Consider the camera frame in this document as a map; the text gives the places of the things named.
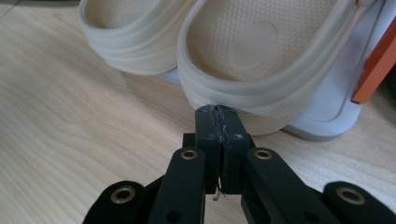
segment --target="wooden table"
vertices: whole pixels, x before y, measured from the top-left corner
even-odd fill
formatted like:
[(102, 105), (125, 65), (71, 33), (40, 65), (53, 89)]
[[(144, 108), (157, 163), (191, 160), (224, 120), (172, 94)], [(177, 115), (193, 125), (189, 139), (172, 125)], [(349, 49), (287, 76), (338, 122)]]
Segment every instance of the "wooden table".
[[(80, 223), (109, 185), (164, 174), (194, 132), (179, 86), (107, 66), (80, 30), (78, 2), (7, 0), (0, 13), (0, 223)], [(314, 189), (344, 180), (396, 211), (396, 103), (386, 86), (339, 138), (254, 141)], [(246, 223), (239, 200), (207, 196), (205, 223)]]

